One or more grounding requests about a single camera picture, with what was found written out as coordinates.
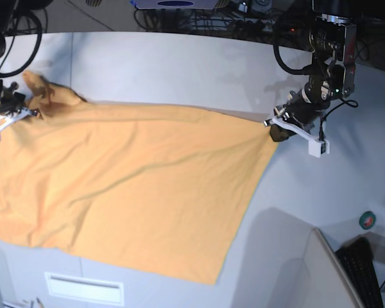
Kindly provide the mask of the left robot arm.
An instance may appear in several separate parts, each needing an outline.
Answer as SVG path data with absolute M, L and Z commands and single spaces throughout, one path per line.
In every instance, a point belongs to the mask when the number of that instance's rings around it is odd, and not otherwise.
M 309 79 L 299 91 L 290 92 L 283 105 L 274 108 L 273 116 L 264 125 L 274 142 L 298 135 L 308 142 L 308 153 L 320 158 L 330 152 L 325 125 L 337 109 L 331 103 L 338 100 L 341 106 L 359 106 L 349 98 L 355 90 L 357 26 L 351 1 L 312 1 L 311 6 L 312 12 L 299 19 L 312 49 L 311 63 L 301 69 L 290 68 L 279 50 L 279 39 L 297 22 L 295 16 L 286 12 L 275 22 L 272 43 L 276 62 L 286 73 Z

